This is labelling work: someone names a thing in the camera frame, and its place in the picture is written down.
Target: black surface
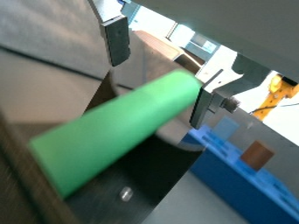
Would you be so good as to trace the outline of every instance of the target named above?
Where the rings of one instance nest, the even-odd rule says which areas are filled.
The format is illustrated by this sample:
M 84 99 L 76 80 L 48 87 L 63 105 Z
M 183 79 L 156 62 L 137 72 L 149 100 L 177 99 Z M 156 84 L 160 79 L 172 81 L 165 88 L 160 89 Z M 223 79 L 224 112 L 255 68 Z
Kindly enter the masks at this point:
M 141 223 L 201 153 L 151 136 L 67 199 L 83 223 Z M 128 186 L 133 197 L 119 198 Z

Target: green foam tube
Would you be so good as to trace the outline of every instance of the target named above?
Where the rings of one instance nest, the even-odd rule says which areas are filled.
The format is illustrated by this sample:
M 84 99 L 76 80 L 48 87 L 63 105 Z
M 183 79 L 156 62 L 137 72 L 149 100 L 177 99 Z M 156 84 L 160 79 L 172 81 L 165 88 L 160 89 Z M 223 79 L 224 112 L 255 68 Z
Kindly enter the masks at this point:
M 68 197 L 189 105 L 201 84 L 175 70 L 29 142 L 35 159 Z

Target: metal bolt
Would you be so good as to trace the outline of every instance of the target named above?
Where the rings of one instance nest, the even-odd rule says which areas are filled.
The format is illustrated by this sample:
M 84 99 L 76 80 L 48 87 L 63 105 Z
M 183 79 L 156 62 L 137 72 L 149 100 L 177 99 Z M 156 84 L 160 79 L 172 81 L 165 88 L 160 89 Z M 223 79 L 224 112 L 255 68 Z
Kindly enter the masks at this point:
M 133 191 L 131 187 L 125 186 L 119 194 L 119 197 L 124 202 L 128 202 L 132 196 L 133 196 Z

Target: brown block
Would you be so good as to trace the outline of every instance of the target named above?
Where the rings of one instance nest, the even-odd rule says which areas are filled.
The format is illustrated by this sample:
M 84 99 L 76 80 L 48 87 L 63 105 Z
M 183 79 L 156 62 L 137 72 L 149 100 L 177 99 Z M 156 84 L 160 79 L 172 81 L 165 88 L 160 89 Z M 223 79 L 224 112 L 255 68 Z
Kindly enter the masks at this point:
M 275 153 L 259 141 L 255 141 L 241 154 L 240 159 L 257 171 L 273 155 Z

